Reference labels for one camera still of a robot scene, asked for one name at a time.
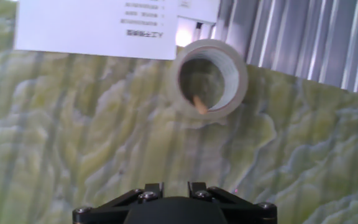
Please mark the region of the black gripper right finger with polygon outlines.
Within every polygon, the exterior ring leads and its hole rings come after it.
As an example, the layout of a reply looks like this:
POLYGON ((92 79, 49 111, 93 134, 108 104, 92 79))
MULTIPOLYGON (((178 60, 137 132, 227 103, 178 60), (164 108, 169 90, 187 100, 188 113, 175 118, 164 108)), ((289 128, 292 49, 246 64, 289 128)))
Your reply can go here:
POLYGON ((216 205, 228 223, 277 224, 277 206, 270 202, 251 203, 205 182, 188 182, 189 198, 216 205))

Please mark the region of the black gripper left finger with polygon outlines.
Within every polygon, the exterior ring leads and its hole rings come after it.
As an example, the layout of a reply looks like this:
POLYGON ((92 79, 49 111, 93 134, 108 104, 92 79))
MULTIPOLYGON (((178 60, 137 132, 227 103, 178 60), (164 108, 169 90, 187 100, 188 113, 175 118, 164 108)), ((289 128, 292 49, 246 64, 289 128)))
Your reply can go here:
POLYGON ((143 189, 132 189, 101 206, 82 206, 74 209, 72 223, 124 223, 132 208, 161 198, 163 198, 163 183, 145 184, 143 189))

